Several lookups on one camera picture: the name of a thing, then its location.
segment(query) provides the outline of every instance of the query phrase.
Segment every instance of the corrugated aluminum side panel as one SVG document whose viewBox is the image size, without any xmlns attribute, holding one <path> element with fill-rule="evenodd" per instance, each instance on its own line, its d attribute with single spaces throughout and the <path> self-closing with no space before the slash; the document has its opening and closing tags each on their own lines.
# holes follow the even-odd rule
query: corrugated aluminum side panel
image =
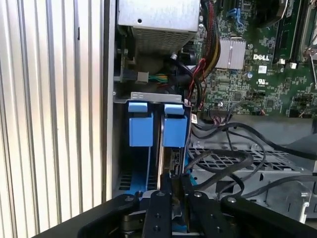
<svg viewBox="0 0 317 238">
<path fill-rule="evenodd" d="M 102 200 L 103 0 L 0 0 L 0 237 Z"/>
</svg>

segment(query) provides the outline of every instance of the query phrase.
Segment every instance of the blue plastic clip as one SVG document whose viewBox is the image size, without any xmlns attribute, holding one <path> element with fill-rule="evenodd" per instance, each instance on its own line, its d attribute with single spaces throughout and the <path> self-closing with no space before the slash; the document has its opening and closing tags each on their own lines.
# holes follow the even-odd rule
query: blue plastic clip
<svg viewBox="0 0 317 238">
<path fill-rule="evenodd" d="M 165 104 L 164 106 L 164 147 L 185 147 L 187 132 L 187 117 L 184 115 L 183 105 Z"/>
<path fill-rule="evenodd" d="M 130 146 L 133 147 L 151 147 L 153 146 L 153 125 L 154 117 L 151 113 L 148 117 L 138 116 L 137 113 L 147 113 L 147 103 L 129 102 L 128 111 L 135 113 L 129 119 L 129 139 Z"/>
</svg>

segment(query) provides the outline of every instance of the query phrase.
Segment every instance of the silver heatsink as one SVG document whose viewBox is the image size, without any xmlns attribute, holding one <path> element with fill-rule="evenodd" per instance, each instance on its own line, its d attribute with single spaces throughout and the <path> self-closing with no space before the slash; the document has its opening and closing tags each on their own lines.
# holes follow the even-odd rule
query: silver heatsink
<svg viewBox="0 0 317 238">
<path fill-rule="evenodd" d="M 240 38 L 221 39 L 221 54 L 216 68 L 243 69 L 246 44 Z"/>
<path fill-rule="evenodd" d="M 120 0 L 118 25 L 130 26 L 138 52 L 171 54 L 198 31 L 200 0 Z"/>
</svg>

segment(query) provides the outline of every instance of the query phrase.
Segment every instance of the black mechanical arm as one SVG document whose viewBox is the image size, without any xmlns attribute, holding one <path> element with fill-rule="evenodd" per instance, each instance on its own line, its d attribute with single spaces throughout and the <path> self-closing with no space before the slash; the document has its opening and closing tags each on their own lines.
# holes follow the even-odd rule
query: black mechanical arm
<svg viewBox="0 0 317 238">
<path fill-rule="evenodd" d="M 188 176 L 162 175 L 161 182 L 161 190 L 118 196 L 34 238 L 317 237 L 317 230 L 244 198 L 219 203 L 194 191 Z M 173 232 L 179 221 L 185 229 Z"/>
</svg>

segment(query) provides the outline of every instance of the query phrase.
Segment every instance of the green circuit board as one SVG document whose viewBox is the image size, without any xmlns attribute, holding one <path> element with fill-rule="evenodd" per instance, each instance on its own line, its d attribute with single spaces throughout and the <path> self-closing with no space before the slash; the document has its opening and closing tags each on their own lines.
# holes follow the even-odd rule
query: green circuit board
<svg viewBox="0 0 317 238">
<path fill-rule="evenodd" d="M 295 34 L 294 19 L 298 16 L 295 8 L 299 1 L 290 1 L 287 15 L 292 15 L 293 20 L 290 18 L 288 25 L 285 23 L 283 30 L 288 38 L 282 40 L 285 46 L 280 49 L 280 58 L 281 55 L 288 57 L 290 54 L 289 47 Z M 239 7 L 243 27 L 237 27 L 236 20 L 227 16 L 230 9 L 226 6 L 217 11 L 218 26 L 222 39 L 239 37 L 246 42 L 244 67 L 242 70 L 217 68 L 208 76 L 204 111 L 228 111 L 233 104 L 250 100 L 263 108 L 267 116 L 298 117 L 303 114 L 303 118 L 316 117 L 317 90 L 309 63 L 298 61 L 296 68 L 291 68 L 289 63 L 275 63 L 278 24 L 256 28 L 252 25 L 255 1 L 241 0 Z M 198 58 L 204 46 L 203 31 L 199 31 L 194 40 Z M 253 107 L 243 106 L 236 113 L 254 115 L 255 111 Z"/>
</svg>

